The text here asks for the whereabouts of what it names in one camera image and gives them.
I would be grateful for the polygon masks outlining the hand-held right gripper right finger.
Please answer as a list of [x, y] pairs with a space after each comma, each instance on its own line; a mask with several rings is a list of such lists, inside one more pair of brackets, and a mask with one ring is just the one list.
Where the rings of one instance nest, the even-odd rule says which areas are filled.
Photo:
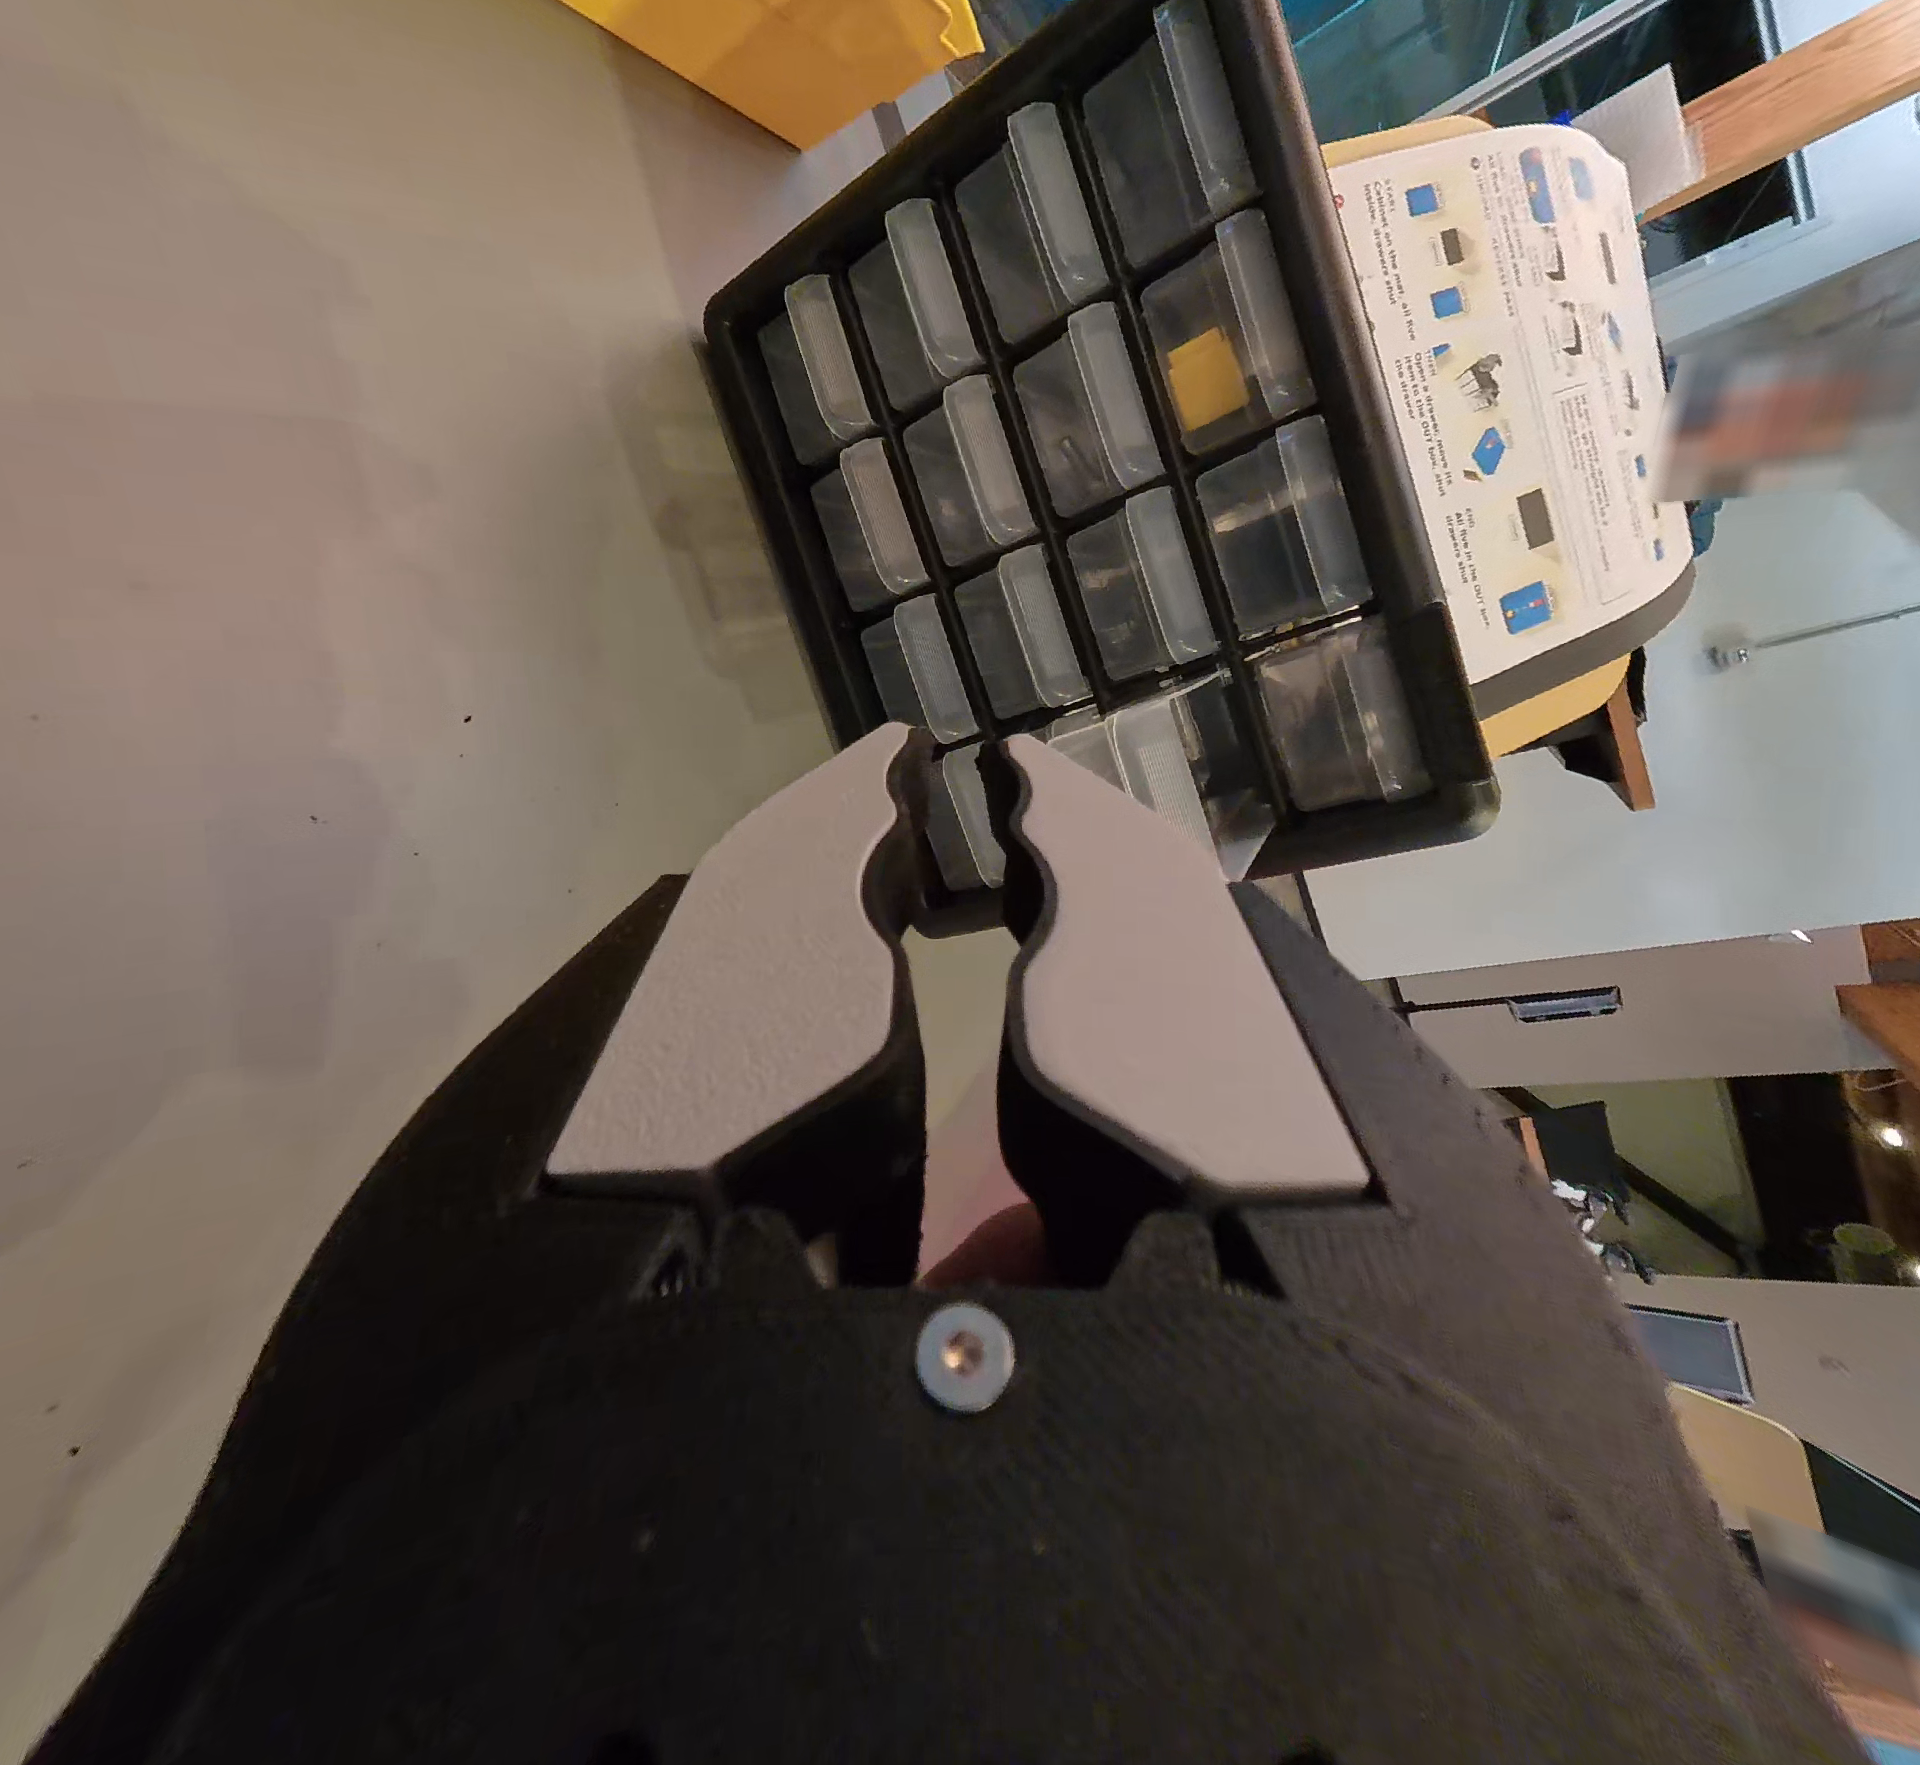
[[1051, 744], [991, 751], [1019, 951], [998, 1145], [1051, 1275], [1106, 1283], [1138, 1228], [1366, 1201], [1373, 1172], [1216, 861]]

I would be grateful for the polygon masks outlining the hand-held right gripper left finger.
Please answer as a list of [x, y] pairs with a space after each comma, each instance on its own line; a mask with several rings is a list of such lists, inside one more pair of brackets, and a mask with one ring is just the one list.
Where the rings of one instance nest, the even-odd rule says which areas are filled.
[[927, 1079], [904, 936], [923, 905], [931, 739], [884, 724], [781, 789], [684, 883], [547, 1154], [560, 1192], [777, 1213], [838, 1277], [920, 1268]]

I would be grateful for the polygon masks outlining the set of clear plastic drawers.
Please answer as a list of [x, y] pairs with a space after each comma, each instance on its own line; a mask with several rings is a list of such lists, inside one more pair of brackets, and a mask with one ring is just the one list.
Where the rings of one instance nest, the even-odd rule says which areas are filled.
[[[1166, 353], [1248, 408], [1184, 443]], [[1206, 0], [1012, 107], [749, 330], [878, 711], [931, 734], [941, 888], [996, 888], [982, 751], [1028, 733], [1244, 878], [1279, 829], [1430, 791]]]

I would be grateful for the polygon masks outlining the black drawer cabinet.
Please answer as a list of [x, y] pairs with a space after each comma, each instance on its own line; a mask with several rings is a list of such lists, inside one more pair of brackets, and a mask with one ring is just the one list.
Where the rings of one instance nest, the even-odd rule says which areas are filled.
[[[719, 408], [837, 748], [898, 719], [878, 711], [850, 649], [850, 624], [829, 611], [826, 568], [795, 513], [797, 469], [784, 462], [780, 418], [749, 330], [770, 318], [784, 284], [799, 271], [837, 265], [843, 246], [864, 245], [885, 203], [947, 186], [952, 172], [971, 169], [1013, 106], [1080, 89], [1132, 52], [1156, 3], [1163, 0], [1074, 0], [709, 303], [709, 367]], [[1279, 3], [1206, 3], [1430, 773], [1430, 791], [1414, 804], [1357, 808], [1283, 826], [1244, 878], [1226, 876], [1263, 880], [1478, 836], [1495, 822], [1502, 794]], [[998, 888], [947, 892], [931, 861], [927, 892], [933, 933], [977, 932], [998, 919]]]

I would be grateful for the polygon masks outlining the small flat monitor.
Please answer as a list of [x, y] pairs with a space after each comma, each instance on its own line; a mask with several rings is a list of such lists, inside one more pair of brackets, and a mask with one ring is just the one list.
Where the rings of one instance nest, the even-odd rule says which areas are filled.
[[1729, 1405], [1756, 1404], [1740, 1321], [1643, 1304], [1626, 1312], [1643, 1351], [1672, 1384]]

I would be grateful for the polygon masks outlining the yellow flat block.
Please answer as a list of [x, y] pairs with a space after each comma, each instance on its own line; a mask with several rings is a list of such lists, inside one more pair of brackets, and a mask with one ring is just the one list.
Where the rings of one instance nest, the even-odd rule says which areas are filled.
[[1234, 341], [1216, 326], [1166, 353], [1166, 383], [1184, 443], [1198, 451], [1211, 428], [1244, 413], [1251, 401]]

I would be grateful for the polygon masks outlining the thin metal rod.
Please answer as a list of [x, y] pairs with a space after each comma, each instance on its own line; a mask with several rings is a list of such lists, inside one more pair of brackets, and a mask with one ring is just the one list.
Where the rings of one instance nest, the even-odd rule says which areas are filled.
[[1746, 631], [1733, 628], [1715, 636], [1705, 645], [1705, 661], [1712, 672], [1732, 672], [1738, 667], [1752, 666], [1756, 656], [1767, 650], [1784, 650], [1800, 645], [1815, 645], [1829, 638], [1838, 638], [1852, 632], [1865, 628], [1885, 626], [1908, 617], [1918, 617], [1918, 601], [1903, 604], [1895, 608], [1872, 611], [1857, 617], [1825, 621], [1811, 626], [1797, 626], [1784, 632], [1770, 632], [1763, 636], [1750, 634]]

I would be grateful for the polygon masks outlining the wooden beam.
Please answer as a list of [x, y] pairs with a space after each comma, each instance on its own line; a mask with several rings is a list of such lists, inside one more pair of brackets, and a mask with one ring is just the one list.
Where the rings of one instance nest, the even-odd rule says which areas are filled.
[[1684, 101], [1678, 118], [1692, 180], [1637, 216], [1668, 218], [1917, 93], [1918, 0], [1875, 3]]

